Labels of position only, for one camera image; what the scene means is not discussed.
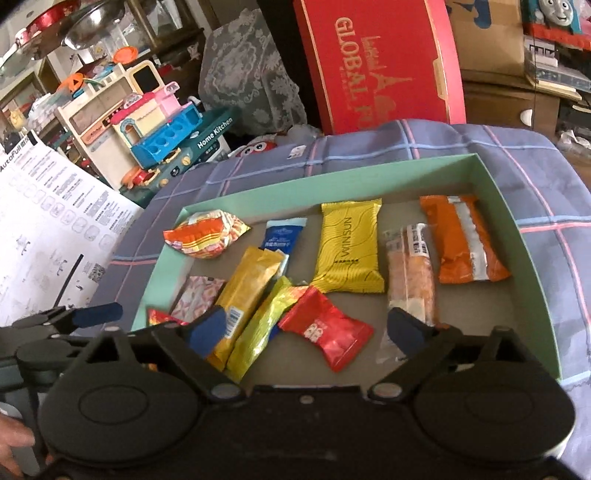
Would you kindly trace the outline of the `person's left hand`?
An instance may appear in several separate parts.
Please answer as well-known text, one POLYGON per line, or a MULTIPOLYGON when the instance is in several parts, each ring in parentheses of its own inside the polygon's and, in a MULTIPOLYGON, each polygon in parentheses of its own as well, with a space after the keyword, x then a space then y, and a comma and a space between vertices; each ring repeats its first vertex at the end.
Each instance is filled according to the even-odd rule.
POLYGON ((14 458, 13 448, 35 445, 33 431, 22 422, 4 414, 0 418, 1 466, 17 477, 23 477, 22 470, 14 458))

